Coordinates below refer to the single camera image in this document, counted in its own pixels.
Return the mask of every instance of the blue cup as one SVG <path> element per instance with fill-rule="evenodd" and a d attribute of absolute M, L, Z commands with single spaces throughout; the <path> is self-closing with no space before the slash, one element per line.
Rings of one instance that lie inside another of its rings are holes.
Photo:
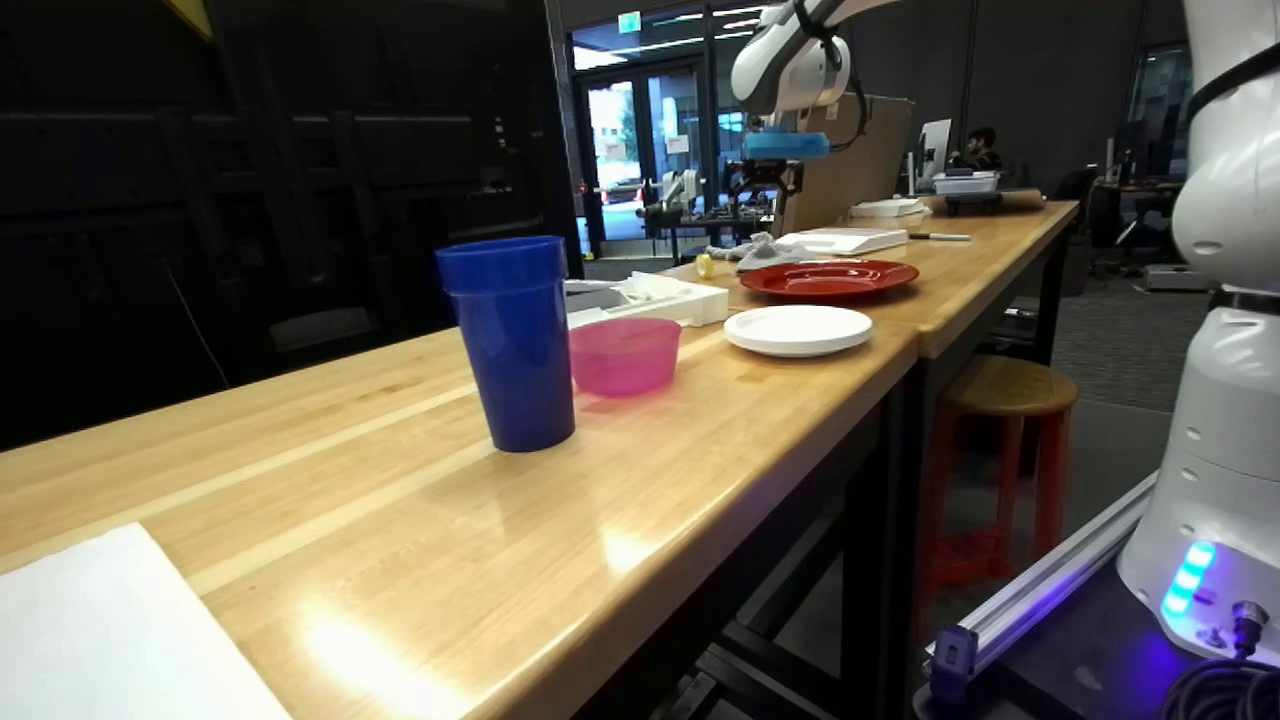
<path fill-rule="evenodd" d="M 574 437 L 566 240 L 468 240 L 437 247 L 437 265 L 468 343 L 494 444 L 537 453 Z"/>

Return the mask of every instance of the pink cup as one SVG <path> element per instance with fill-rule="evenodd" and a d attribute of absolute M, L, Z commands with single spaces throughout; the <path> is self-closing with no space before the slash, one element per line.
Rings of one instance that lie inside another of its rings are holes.
<path fill-rule="evenodd" d="M 677 375 L 681 322 L 620 317 L 567 331 L 574 378 L 591 397 L 641 397 Z"/>

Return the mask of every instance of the plate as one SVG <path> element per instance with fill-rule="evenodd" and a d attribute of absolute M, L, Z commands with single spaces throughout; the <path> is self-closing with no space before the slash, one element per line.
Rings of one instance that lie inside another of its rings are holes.
<path fill-rule="evenodd" d="M 873 317 L 834 302 L 747 309 L 723 319 L 723 341 L 759 357 L 834 357 L 873 341 Z"/>
<path fill-rule="evenodd" d="M 920 274 L 916 265 L 898 260 L 854 260 L 854 265 L 770 265 L 755 270 L 739 270 L 735 280 L 773 298 L 843 298 L 873 297 Z"/>

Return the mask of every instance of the doorway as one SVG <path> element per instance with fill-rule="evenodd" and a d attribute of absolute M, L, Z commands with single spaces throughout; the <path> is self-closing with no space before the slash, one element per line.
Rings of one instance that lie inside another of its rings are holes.
<path fill-rule="evenodd" d="M 629 64 L 577 75 L 586 216 L 591 257 L 610 245 L 651 240 L 641 206 L 703 189 L 703 79 L 701 64 Z"/>

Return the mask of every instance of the wooden stool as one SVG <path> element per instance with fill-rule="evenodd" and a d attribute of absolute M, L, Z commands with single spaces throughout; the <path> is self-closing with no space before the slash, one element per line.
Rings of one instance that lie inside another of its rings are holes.
<path fill-rule="evenodd" d="M 1003 578 L 1014 571 L 1014 511 L 1017 475 L 1023 464 L 1023 427 L 1033 422 L 1037 447 L 1037 556 L 1045 556 L 1065 537 L 1065 488 L 1067 488 L 1067 418 L 1075 407 L 1075 383 L 1033 361 L 1017 357 L 972 357 L 955 383 L 936 407 L 932 468 L 924 494 L 924 546 L 927 584 L 955 588 L 975 578 Z M 995 517 L 982 533 L 948 533 L 948 485 L 955 464 L 955 437 L 965 417 L 989 417 L 1000 422 L 1000 475 L 995 475 Z"/>

